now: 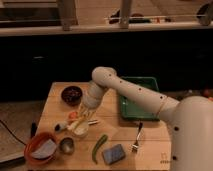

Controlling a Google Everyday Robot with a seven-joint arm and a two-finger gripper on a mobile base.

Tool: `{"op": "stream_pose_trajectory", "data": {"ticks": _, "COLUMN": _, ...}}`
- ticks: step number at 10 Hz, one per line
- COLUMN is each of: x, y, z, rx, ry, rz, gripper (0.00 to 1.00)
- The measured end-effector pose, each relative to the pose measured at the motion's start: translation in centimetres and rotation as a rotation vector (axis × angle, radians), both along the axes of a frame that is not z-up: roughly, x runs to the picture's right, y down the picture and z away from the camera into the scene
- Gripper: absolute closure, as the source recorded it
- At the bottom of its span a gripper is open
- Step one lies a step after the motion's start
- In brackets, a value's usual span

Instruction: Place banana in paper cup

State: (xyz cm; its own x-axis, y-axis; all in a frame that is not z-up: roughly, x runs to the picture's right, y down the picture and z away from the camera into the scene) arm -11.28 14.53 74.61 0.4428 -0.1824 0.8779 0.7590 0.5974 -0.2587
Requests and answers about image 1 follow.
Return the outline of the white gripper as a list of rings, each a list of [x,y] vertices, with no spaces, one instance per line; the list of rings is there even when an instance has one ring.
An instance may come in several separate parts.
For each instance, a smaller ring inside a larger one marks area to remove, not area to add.
[[[78,117],[82,117],[86,111],[86,108],[88,108],[85,116],[86,120],[89,120],[95,113],[95,110],[93,109],[97,109],[100,106],[107,91],[107,88],[98,85],[94,81],[90,81],[89,86],[83,95],[83,104],[79,106]]]

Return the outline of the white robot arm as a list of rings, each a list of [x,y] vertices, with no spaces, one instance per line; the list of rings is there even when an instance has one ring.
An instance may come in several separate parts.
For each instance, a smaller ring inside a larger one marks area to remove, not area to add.
[[[130,99],[172,127],[170,171],[213,171],[213,101],[189,96],[178,101],[128,82],[111,67],[96,67],[83,95],[80,114],[89,118],[108,89]]]

